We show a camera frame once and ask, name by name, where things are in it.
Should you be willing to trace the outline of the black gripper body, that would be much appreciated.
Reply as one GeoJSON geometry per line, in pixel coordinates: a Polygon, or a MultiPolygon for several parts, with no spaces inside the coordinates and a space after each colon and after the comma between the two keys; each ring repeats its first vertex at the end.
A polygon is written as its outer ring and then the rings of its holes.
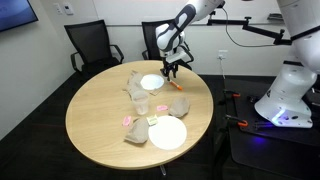
{"type": "Polygon", "coordinates": [[[173,77],[176,77],[176,73],[178,71],[178,64],[177,63],[168,63],[166,61],[163,62],[163,67],[160,69],[161,74],[170,79],[169,74],[173,73],[173,77]]]}

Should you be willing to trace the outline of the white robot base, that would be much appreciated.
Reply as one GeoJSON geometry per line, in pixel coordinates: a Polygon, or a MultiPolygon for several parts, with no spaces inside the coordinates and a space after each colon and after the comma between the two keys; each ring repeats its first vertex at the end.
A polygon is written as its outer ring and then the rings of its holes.
{"type": "Polygon", "coordinates": [[[277,0],[292,45],[281,71],[254,108],[277,127],[311,128],[302,100],[320,73],[320,0],[277,0]]]}

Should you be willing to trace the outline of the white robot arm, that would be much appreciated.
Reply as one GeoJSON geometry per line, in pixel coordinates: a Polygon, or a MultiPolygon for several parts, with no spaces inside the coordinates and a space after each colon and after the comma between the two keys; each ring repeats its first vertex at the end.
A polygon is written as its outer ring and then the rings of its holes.
{"type": "Polygon", "coordinates": [[[207,17],[224,3],[224,0],[189,0],[173,20],[156,28],[156,43],[163,62],[161,73],[167,80],[170,80],[170,73],[176,77],[179,60],[185,56],[193,60],[190,51],[183,45],[184,29],[191,23],[207,17]]]}

